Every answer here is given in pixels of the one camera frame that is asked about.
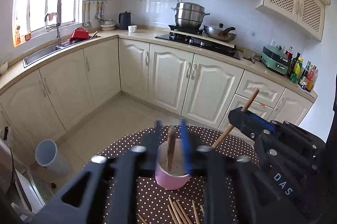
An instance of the beige countertop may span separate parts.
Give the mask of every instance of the beige countertop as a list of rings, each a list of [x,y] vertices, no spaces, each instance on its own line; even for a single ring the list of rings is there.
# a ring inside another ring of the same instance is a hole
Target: beige countertop
[[[75,52],[77,50],[86,48],[91,45],[95,45],[107,40],[115,39],[115,38],[123,38],[123,39],[130,39],[130,40],[138,40],[143,42],[150,42],[153,44],[158,45],[164,45],[169,46],[172,48],[177,48],[193,53],[197,53],[209,58],[213,58],[228,64],[232,64],[235,66],[238,66],[240,68],[243,68],[247,71],[250,71],[252,73],[255,73],[257,75],[260,75],[262,77],[265,77],[271,81],[274,81],[275,83],[278,83],[295,93],[301,95],[302,97],[308,99],[311,102],[315,102],[317,98],[317,94],[314,91],[311,91],[310,94],[304,92],[299,85],[292,83],[286,76],[281,76],[269,69],[261,63],[256,61],[254,64],[246,59],[243,58],[243,53],[240,52],[240,58],[241,60],[237,60],[216,52],[212,52],[206,49],[197,48],[195,46],[191,45],[184,45],[179,44],[173,41],[167,41],[162,39],[155,39],[155,36],[163,35],[168,33],[169,30],[147,30],[147,29],[140,29],[137,30],[135,33],[128,33],[127,30],[112,30],[112,31],[99,31],[98,35],[101,36],[99,38],[95,38],[86,42],[82,42],[76,45],[72,45],[70,47],[67,47],[63,50],[60,50],[58,52],[55,52],[51,55],[46,56],[45,58],[27,66],[24,68],[23,61],[19,61],[12,65],[10,68],[8,68],[8,71],[4,75],[0,76],[0,94],[2,94],[5,90],[7,90],[11,85],[28,75],[29,73],[33,72],[34,70],[44,66],[45,64],[60,58],[62,56],[65,56],[69,53]]]

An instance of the faucet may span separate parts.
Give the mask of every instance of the faucet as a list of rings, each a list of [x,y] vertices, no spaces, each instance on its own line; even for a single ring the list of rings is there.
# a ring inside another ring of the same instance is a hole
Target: faucet
[[[52,21],[53,17],[56,16],[56,24],[48,25],[47,21]],[[52,13],[46,13],[44,17],[44,28],[45,30],[52,30],[56,28],[57,31],[57,45],[61,46],[61,35],[60,35],[60,29],[59,26],[61,23],[59,22],[59,15],[57,12],[52,12]]]

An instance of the black kettle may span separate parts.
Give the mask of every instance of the black kettle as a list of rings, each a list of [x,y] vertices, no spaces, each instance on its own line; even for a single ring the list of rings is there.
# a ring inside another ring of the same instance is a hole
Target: black kettle
[[[131,12],[119,13],[118,22],[120,29],[128,29],[128,26],[131,25]]]

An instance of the tiled floor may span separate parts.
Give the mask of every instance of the tiled floor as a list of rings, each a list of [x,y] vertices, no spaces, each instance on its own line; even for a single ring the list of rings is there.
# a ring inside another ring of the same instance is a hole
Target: tiled floor
[[[180,123],[174,115],[152,109],[121,95],[58,145],[59,151],[70,162],[70,174],[55,178],[47,169],[36,166],[33,171],[46,181],[54,182],[60,189],[93,155],[125,135],[153,127],[156,120],[160,120],[163,125]]]

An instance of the polka dot tablecloth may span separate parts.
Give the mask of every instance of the polka dot tablecloth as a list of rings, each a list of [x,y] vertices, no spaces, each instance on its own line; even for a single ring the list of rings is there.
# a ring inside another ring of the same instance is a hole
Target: polka dot tablecloth
[[[168,126],[162,127],[162,142],[167,140],[168,129]],[[219,131],[211,130],[204,127],[188,126],[187,130],[197,133],[201,137],[203,145],[209,146],[211,146],[215,142],[215,140],[217,140],[217,138],[221,135],[221,132]],[[106,156],[108,158],[120,156],[130,147],[138,145],[143,134],[146,134],[147,132],[152,133],[154,131],[155,128],[148,128],[146,130],[125,136],[105,148],[99,155]],[[229,135],[220,145],[218,145],[216,150],[230,157],[247,155],[251,158],[252,162],[258,162],[258,158],[254,149],[245,141],[232,135]],[[106,211],[104,212],[104,217],[108,215],[110,202],[113,196],[113,178],[111,178],[111,181],[112,185],[107,196]],[[167,207],[167,205],[169,204],[168,197],[170,196],[173,201],[180,201],[190,220],[193,223],[196,223],[192,207],[192,200],[194,199],[197,207],[199,221],[200,223],[203,223],[203,213],[201,212],[200,205],[203,205],[204,183],[204,178],[192,177],[182,188],[178,190],[167,191],[156,183],[155,178],[138,178],[137,213],[139,213],[147,221],[148,224],[174,224],[174,221]],[[227,178],[225,183],[228,185],[228,187],[231,187],[230,178]],[[232,203],[230,210],[233,217],[233,223],[237,223],[235,198],[232,196],[230,197],[230,199]]]

